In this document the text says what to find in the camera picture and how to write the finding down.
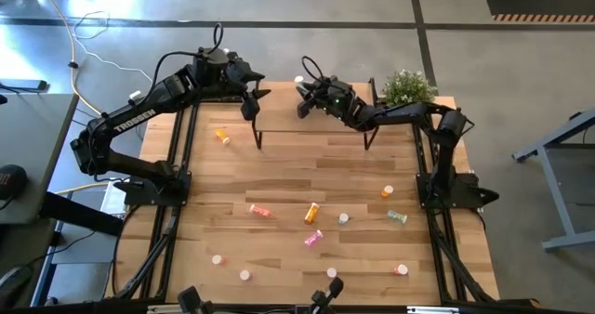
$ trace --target concrete floor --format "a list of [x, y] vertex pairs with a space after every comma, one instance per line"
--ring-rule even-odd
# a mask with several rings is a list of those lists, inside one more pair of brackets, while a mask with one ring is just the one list
[[[139, 20], [414, 21], [411, 0], [57, 1], [72, 17], [107, 10], [113, 18]], [[420, 2], [426, 22], [492, 22], [484, 0]], [[47, 0], [0, 0], [0, 15], [56, 18]], [[83, 41], [106, 59], [152, 74], [163, 53], [210, 45], [211, 32], [208, 28], [114, 27]], [[562, 225], [539, 163], [516, 164], [510, 155], [573, 113], [594, 106], [595, 32], [431, 31], [428, 38], [441, 95], [455, 96], [477, 125], [465, 136], [470, 163], [482, 185], [501, 195], [485, 209], [501, 297], [533, 297], [545, 307], [593, 311], [595, 244], [551, 254], [542, 251], [540, 241], [562, 235]], [[224, 46], [237, 50], [269, 80], [303, 74], [302, 55], [313, 56], [325, 73], [353, 82], [375, 76], [382, 83], [400, 69], [423, 71], [415, 30], [226, 29]], [[128, 94], [148, 87], [139, 73], [118, 71], [95, 59], [83, 59], [83, 54], [79, 50], [79, 88], [102, 110], [113, 111], [125, 104]], [[1, 76], [43, 78], [52, 84], [50, 92], [71, 92], [66, 67], [70, 45], [63, 27], [0, 25], [0, 57]], [[169, 59], [162, 75], [185, 62]], [[87, 118], [78, 112], [76, 120]], [[80, 129], [73, 124], [68, 139]], [[587, 141], [595, 142], [595, 132]], [[121, 152], [139, 154], [140, 140], [134, 131], [112, 145]], [[90, 181], [78, 172], [70, 151], [63, 150], [50, 189]], [[594, 208], [576, 212], [582, 216], [579, 229], [595, 229]], [[105, 267], [60, 267], [50, 295], [63, 302], [99, 299]], [[88, 278], [71, 277], [76, 274]]]

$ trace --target green leaves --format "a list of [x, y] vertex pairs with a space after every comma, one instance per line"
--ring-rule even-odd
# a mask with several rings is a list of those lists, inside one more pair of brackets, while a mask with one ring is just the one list
[[421, 72], [401, 70], [389, 76], [383, 88], [387, 105], [396, 106], [416, 101], [433, 101], [436, 91]]

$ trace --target small plant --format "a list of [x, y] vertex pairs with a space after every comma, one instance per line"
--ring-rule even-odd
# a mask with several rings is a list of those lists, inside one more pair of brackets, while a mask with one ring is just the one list
[[384, 93], [387, 105], [398, 106], [416, 101], [433, 101], [437, 88], [421, 72], [401, 70], [389, 76]]

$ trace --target orange and black striped tape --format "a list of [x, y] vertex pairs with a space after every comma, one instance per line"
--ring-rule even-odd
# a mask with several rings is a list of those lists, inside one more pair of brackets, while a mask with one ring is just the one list
[[593, 22], [594, 15], [538, 15], [538, 14], [497, 14], [492, 16], [495, 21], [524, 21], [524, 22]]

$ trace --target wooden tabletop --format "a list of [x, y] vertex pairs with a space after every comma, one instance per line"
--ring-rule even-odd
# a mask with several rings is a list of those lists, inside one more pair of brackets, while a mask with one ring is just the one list
[[[369, 83], [352, 83], [353, 91], [366, 103], [372, 105], [372, 87]], [[258, 100], [261, 111], [256, 129], [262, 132], [325, 132], [358, 133], [340, 120], [328, 118], [322, 110], [310, 110], [310, 114], [298, 118], [298, 104], [303, 100], [294, 82], [263, 82], [260, 89], [270, 89], [267, 96]]]
[[[449, 97], [436, 102], [455, 106]], [[165, 159], [173, 122], [174, 115], [149, 121], [143, 159]], [[229, 145], [215, 136], [218, 128], [230, 137]], [[176, 301], [180, 291], [195, 285], [203, 299], [215, 303], [306, 304], [315, 290], [328, 286], [326, 270], [332, 267], [345, 282], [335, 304], [438, 304], [428, 224], [417, 202], [413, 141], [406, 124], [382, 127], [368, 151], [359, 135], [320, 133], [269, 133], [258, 150], [238, 105], [202, 105], [192, 146], [192, 192], [182, 211], [167, 300]], [[459, 172], [469, 170], [462, 141], [455, 163]], [[380, 192], [389, 184], [395, 191], [384, 199]], [[309, 226], [303, 219], [312, 202], [321, 209]], [[253, 203], [272, 217], [249, 214]], [[388, 210], [409, 215], [406, 224], [387, 219]], [[350, 216], [346, 225], [338, 224], [340, 213]], [[118, 288], [147, 254], [154, 214], [154, 207], [141, 207], [126, 225]], [[452, 214], [462, 261], [484, 290], [498, 297], [480, 219], [469, 211]], [[304, 240], [317, 229], [324, 237], [309, 249]], [[222, 255], [226, 264], [214, 266], [213, 255]], [[400, 264], [409, 267], [408, 276], [393, 274]], [[250, 281], [240, 280], [242, 269], [252, 273]]]

